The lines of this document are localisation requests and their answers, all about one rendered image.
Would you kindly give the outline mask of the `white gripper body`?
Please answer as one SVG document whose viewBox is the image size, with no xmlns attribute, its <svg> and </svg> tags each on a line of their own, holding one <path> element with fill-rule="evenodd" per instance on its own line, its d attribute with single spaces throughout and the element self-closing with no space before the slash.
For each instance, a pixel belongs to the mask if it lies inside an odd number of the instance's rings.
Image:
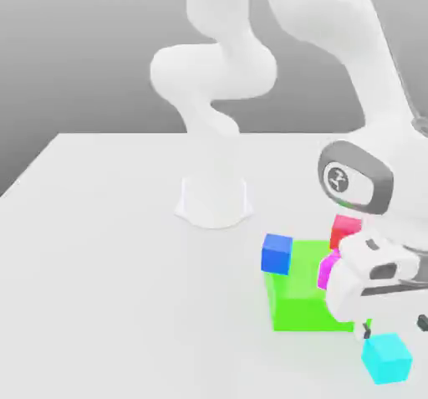
<svg viewBox="0 0 428 399">
<path fill-rule="evenodd" d="M 428 281 L 372 279 L 357 272 L 344 259 L 332 268 L 326 292 L 330 314 L 339 322 L 394 319 L 428 309 Z"/>
</svg>

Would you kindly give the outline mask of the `small cyan cube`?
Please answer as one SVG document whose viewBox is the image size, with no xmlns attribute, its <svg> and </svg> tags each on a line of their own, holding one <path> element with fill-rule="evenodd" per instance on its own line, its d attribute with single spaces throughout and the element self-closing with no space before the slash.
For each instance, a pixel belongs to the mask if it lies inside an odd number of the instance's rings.
<svg viewBox="0 0 428 399">
<path fill-rule="evenodd" d="M 413 364 L 412 354 L 396 333 L 366 339 L 361 360 L 376 385 L 406 381 Z"/>
</svg>

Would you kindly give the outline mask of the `small magenta cube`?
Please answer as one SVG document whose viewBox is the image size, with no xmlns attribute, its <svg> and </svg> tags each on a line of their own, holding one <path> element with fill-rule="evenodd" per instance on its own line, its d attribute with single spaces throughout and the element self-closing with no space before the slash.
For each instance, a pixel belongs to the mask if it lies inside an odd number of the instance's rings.
<svg viewBox="0 0 428 399">
<path fill-rule="evenodd" d="M 318 280 L 317 286 L 320 289 L 326 290 L 329 282 L 329 277 L 333 266 L 341 258 L 339 250 L 336 248 L 332 250 L 325 258 L 321 260 L 318 266 Z"/>
</svg>

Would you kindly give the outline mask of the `small red cube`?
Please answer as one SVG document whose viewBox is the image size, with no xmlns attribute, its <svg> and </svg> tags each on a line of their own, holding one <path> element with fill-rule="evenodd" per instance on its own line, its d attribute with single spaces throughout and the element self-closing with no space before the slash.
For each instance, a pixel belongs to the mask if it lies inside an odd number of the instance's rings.
<svg viewBox="0 0 428 399">
<path fill-rule="evenodd" d="M 361 219 L 337 214 L 331 228 L 329 248 L 332 250 L 338 249 L 339 243 L 343 238 L 359 232 L 361 228 Z"/>
</svg>

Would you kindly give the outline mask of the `small blue cube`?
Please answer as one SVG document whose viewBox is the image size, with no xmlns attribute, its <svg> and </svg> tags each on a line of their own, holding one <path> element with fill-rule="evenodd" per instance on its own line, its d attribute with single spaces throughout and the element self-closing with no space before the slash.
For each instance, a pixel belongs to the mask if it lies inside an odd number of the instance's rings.
<svg viewBox="0 0 428 399">
<path fill-rule="evenodd" d="M 268 233 L 262 244 L 261 270 L 265 273 L 288 275 L 293 239 Z"/>
</svg>

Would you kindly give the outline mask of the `large green box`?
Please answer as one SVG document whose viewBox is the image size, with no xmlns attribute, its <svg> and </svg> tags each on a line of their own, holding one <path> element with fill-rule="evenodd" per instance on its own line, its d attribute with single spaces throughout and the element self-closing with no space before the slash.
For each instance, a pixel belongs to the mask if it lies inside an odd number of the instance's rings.
<svg viewBox="0 0 428 399">
<path fill-rule="evenodd" d="M 295 240 L 288 275 L 263 272 L 271 325 L 275 331 L 352 332 L 354 323 L 338 322 L 317 286 L 318 266 L 332 249 L 324 240 Z"/>
</svg>

